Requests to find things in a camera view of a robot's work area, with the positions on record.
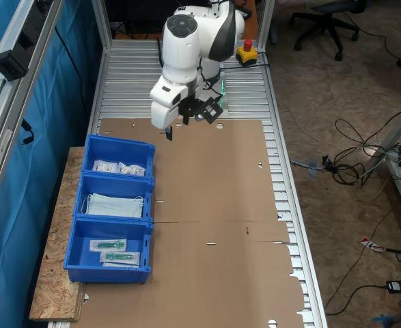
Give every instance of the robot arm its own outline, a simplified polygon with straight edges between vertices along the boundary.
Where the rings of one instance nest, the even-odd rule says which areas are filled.
[[[211,8],[178,8],[165,23],[163,74],[150,93],[155,127],[167,128],[179,115],[186,124],[189,117],[198,114],[209,114],[212,121],[218,117],[223,110],[214,99],[198,99],[203,85],[199,61],[209,59],[207,64],[219,72],[219,62],[234,54],[243,31],[244,19],[233,1],[216,2]]]

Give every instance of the surgical mask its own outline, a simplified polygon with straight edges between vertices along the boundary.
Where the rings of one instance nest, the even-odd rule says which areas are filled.
[[[85,214],[109,215],[115,217],[142,217],[144,199],[139,196],[132,198],[106,197],[93,193],[83,200],[83,205],[87,201]]]

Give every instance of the mask packet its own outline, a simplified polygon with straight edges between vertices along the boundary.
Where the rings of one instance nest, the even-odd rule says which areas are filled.
[[[118,173],[118,165],[117,163],[94,161],[92,171]]]
[[[126,166],[121,162],[118,163],[117,171],[121,174],[130,174],[133,176],[144,176],[146,173],[146,169],[139,165]]]

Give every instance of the concrete floor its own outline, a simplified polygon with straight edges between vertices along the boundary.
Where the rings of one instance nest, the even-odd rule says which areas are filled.
[[[327,32],[325,35],[316,33],[303,43],[302,51],[294,51],[298,36],[313,23],[297,18],[290,27],[287,22],[293,12],[311,11],[305,10],[303,5],[279,6],[275,17],[279,43],[267,48],[273,85],[277,99],[288,106],[297,124],[323,141],[304,134],[290,112],[278,102],[290,159],[305,162],[315,159],[321,164],[322,156],[330,154],[332,158],[345,149],[334,145],[356,146],[336,131],[336,119],[348,120],[368,137],[401,110],[401,68],[385,51],[382,38],[361,32],[359,40],[353,42],[352,32],[338,29],[344,46],[343,61],[334,60],[337,49]],[[386,35],[388,47],[401,56],[401,1],[374,0],[364,13],[350,15],[362,29]],[[334,16],[347,20],[343,14]],[[372,141],[382,140],[393,126],[390,124]],[[340,127],[354,136],[346,125]],[[360,151],[344,162],[355,164],[366,160],[368,157]],[[372,241],[385,247],[401,248],[401,199],[384,168],[378,173],[380,178],[370,179],[362,188],[340,185],[328,172],[317,172],[316,177],[311,177],[300,167],[293,167],[292,171],[322,300],[326,304],[359,257],[363,248],[359,241],[364,236],[370,238],[376,224],[390,210]],[[370,202],[359,201],[376,195],[386,178],[389,181],[378,197]],[[384,285],[388,279],[401,279],[401,262],[392,254],[365,250],[327,312],[342,309],[356,287]],[[328,324],[330,327],[380,327],[370,324],[370,319],[400,312],[400,300],[401,295],[365,288],[354,296],[343,314],[328,316]]]

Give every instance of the blue plastic bin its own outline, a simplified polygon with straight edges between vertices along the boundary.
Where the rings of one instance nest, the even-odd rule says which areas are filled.
[[[154,176],[152,175],[152,166],[155,150],[155,146],[146,142],[103,137],[101,135],[88,135],[86,139],[82,172],[125,176],[125,174],[92,171],[92,166],[96,160],[114,163],[122,162],[126,166],[139,165],[146,169],[144,177],[135,177],[154,180]]]
[[[154,182],[147,179],[132,178],[132,176],[120,177],[117,175],[102,175],[95,173],[81,173],[79,187],[77,188],[76,203],[74,205],[73,216],[84,214],[86,217],[96,217],[88,215],[86,212],[88,195],[98,193],[107,197],[136,198],[141,196],[144,199],[142,217],[118,217],[119,219],[142,220],[152,222],[152,192]]]
[[[64,269],[72,282],[144,283],[152,268],[149,263],[153,224],[149,222],[77,215],[73,222],[66,250]],[[139,268],[103,266],[100,252],[89,251],[92,239],[126,238],[126,251],[141,253]]]

